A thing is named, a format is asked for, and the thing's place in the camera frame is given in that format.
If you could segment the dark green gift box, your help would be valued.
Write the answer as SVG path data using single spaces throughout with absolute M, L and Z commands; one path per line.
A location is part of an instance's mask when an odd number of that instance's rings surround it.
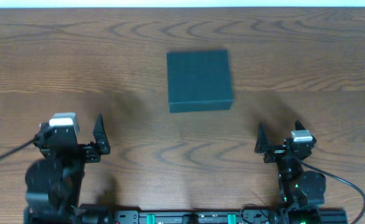
M 228 110 L 234 102 L 227 50 L 167 53 L 170 113 Z

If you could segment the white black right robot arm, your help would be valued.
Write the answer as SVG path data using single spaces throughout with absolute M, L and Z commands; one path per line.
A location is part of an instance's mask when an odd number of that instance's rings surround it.
M 291 137 L 272 145 L 261 123 L 254 152 L 264 155 L 265 163 L 277 165 L 279 194 L 283 204 L 268 214 L 270 223 L 321 223 L 319 205 L 324 204 L 326 177 L 316 171 L 305 171 L 303 160 L 312 154 L 315 137 L 301 122 L 295 122 Z

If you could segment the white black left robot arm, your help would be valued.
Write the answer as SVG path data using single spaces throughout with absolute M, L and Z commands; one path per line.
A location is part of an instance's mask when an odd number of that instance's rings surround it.
M 56 113 L 41 123 L 33 144 L 43 155 L 25 173 L 27 207 L 24 223 L 112 223 L 110 209 L 80 205 L 80 191 L 87 163 L 100 162 L 111 147 L 98 116 L 94 141 L 80 144 L 76 113 Z

